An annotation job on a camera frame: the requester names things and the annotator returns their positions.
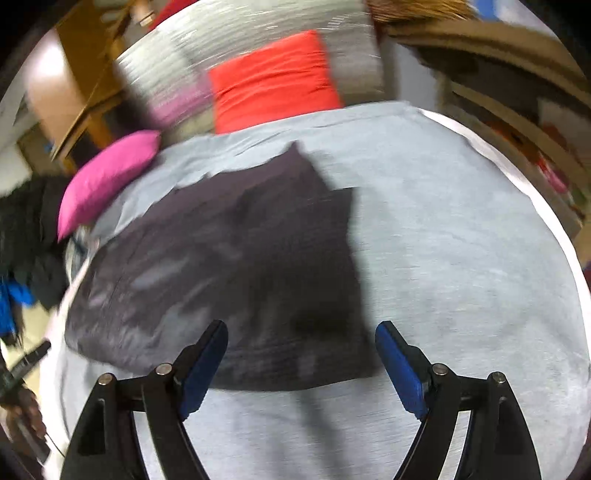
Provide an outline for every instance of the black jacket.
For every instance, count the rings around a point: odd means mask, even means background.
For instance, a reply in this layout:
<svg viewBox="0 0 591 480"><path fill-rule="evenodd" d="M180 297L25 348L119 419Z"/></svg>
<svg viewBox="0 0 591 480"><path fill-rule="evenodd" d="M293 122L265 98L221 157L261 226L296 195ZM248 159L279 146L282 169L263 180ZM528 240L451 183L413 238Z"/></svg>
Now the black jacket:
<svg viewBox="0 0 591 480"><path fill-rule="evenodd" d="M371 375L347 243L352 194L330 190L295 146L173 190L97 253L66 343L145 374L221 319L229 346L215 387L299 390Z"/></svg>
<svg viewBox="0 0 591 480"><path fill-rule="evenodd" d="M0 275L14 277L49 309L67 288L57 220L69 179L33 176L0 198Z"/></svg>

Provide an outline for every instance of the white blanket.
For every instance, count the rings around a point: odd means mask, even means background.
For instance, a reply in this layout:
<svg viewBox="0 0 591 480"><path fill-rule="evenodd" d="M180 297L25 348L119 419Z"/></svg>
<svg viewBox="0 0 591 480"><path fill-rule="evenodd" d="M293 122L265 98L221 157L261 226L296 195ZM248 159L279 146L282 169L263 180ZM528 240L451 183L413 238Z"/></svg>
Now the white blanket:
<svg viewBox="0 0 591 480"><path fill-rule="evenodd" d="M457 374L506 373L543 478L565 478L591 414L589 291L543 198L457 122L384 102L194 138L163 151L95 233L108 239L173 187L206 172L260 164L292 140L336 187L358 187L351 242L369 326L392 320L409 343ZM97 376L127 376L63 344L69 299L82 275L51 323L54 347L41 366L44 418L62 449ZM148 472L162 478L141 416ZM442 479L454 476L466 426L462 414ZM211 390L185 427L213 479L346 479L392 478L418 423L380 375L301 392ZM59 455L51 462L47 476L58 478Z"/></svg>

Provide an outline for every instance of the blue clothing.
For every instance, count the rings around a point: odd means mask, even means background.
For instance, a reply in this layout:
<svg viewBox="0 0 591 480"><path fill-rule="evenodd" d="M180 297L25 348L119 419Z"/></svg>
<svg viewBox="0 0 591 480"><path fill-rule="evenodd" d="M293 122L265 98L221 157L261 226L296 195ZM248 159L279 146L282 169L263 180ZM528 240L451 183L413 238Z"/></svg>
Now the blue clothing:
<svg viewBox="0 0 591 480"><path fill-rule="evenodd" d="M28 307L35 304L31 291L14 280L0 278L0 337L17 332L11 310L11 300Z"/></svg>

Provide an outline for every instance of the red pillow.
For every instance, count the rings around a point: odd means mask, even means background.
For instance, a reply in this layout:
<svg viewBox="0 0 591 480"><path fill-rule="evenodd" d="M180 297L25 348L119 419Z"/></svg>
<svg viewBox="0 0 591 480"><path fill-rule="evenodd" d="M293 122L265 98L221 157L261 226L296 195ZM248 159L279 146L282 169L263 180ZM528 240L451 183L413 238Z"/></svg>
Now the red pillow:
<svg viewBox="0 0 591 480"><path fill-rule="evenodd" d="M156 20L152 22L152 24L148 27L148 31L152 31L158 25L160 25L164 20L167 18L172 17L174 14L180 12L181 10L187 8L189 5L193 5L196 3L197 0L170 0L164 8L160 11Z"/></svg>
<svg viewBox="0 0 591 480"><path fill-rule="evenodd" d="M209 76L218 134L342 107L315 30L228 60Z"/></svg>

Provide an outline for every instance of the blue gripper pad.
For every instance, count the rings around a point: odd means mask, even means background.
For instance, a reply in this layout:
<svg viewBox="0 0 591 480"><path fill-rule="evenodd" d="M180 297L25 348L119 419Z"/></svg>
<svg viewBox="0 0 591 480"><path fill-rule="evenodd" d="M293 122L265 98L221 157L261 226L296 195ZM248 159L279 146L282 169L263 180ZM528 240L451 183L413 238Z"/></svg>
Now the blue gripper pad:
<svg viewBox="0 0 591 480"><path fill-rule="evenodd" d="M197 342L197 347L199 346L202 347L202 351L184 380L183 397L178 408L178 414L183 421L201 406L217 368L226 353L228 347L228 327L226 324L218 320L212 322Z"/></svg>
<svg viewBox="0 0 591 480"><path fill-rule="evenodd" d="M428 412L431 363L419 348L406 343L392 322L378 325L375 347L405 410L422 420Z"/></svg>

